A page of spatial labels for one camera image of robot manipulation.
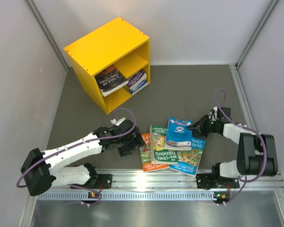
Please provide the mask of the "blue 91-storey treehouse book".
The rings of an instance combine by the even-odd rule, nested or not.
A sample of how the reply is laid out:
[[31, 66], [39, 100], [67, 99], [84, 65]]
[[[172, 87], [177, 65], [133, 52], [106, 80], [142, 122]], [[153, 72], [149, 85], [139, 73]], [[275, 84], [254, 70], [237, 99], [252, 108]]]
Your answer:
[[133, 96], [135, 95], [136, 93], [138, 93], [140, 90], [142, 90], [143, 88], [145, 88], [147, 85], [148, 85], [148, 81], [147, 80], [144, 80], [142, 81], [135, 89], [133, 90], [129, 90], [129, 93]]

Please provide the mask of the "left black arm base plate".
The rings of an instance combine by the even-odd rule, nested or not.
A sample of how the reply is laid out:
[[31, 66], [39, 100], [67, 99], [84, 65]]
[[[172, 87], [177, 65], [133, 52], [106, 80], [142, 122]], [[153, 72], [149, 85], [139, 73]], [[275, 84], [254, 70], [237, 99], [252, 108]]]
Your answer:
[[93, 189], [111, 189], [112, 174], [99, 174]]

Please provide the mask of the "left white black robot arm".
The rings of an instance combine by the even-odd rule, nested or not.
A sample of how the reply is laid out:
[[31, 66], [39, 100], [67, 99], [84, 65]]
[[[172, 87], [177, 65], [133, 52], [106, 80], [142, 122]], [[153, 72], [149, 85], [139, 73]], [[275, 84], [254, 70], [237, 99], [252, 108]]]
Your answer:
[[98, 181], [95, 167], [90, 163], [72, 167], [72, 163], [114, 149], [123, 157], [144, 145], [139, 128], [122, 118], [113, 121], [111, 127], [100, 127], [67, 145], [44, 151], [31, 150], [20, 169], [20, 180], [25, 182], [30, 196], [64, 185], [92, 188]]

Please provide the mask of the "purple 52-storey treehouse book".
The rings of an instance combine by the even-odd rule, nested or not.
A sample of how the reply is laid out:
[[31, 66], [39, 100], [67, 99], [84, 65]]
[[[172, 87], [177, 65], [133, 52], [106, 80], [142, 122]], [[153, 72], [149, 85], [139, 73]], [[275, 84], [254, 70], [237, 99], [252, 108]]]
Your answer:
[[134, 87], [143, 80], [145, 80], [146, 78], [147, 78], [146, 72], [144, 70], [140, 70], [129, 78], [127, 85], [128, 87]]

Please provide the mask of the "blue thick paperback book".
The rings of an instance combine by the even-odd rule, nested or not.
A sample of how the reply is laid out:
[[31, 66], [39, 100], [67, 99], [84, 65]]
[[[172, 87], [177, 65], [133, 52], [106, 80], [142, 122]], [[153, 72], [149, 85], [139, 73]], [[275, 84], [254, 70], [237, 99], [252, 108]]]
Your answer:
[[166, 132], [164, 149], [185, 151], [192, 148], [192, 131], [187, 127], [192, 126], [193, 121], [178, 120], [174, 117], [169, 118]]

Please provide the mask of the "dark Tale of Two Cities book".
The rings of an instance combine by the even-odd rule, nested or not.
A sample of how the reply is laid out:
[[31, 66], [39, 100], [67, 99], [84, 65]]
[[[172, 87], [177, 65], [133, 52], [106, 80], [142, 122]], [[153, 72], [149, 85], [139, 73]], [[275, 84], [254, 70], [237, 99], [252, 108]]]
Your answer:
[[114, 65], [98, 73], [95, 79], [103, 97], [128, 84], [128, 79]]

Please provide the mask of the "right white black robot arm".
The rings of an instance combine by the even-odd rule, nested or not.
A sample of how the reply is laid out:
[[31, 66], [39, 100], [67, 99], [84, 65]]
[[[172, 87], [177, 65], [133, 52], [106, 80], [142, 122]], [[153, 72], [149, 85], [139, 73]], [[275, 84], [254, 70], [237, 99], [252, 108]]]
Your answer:
[[257, 135], [246, 125], [231, 122], [231, 109], [214, 107], [209, 114], [187, 127], [194, 136], [207, 138], [219, 134], [238, 145], [237, 158], [213, 166], [211, 181], [223, 187], [239, 176], [275, 176], [278, 172], [275, 139], [269, 134]]

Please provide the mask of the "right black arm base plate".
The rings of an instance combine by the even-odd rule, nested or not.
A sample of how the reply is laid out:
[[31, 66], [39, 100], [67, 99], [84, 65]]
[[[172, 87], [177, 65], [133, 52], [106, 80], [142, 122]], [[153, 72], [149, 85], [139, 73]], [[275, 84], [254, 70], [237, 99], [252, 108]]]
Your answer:
[[237, 178], [225, 178], [221, 176], [215, 176], [213, 174], [197, 174], [196, 183], [198, 189], [227, 189], [230, 186], [231, 189], [238, 189], [240, 187]]

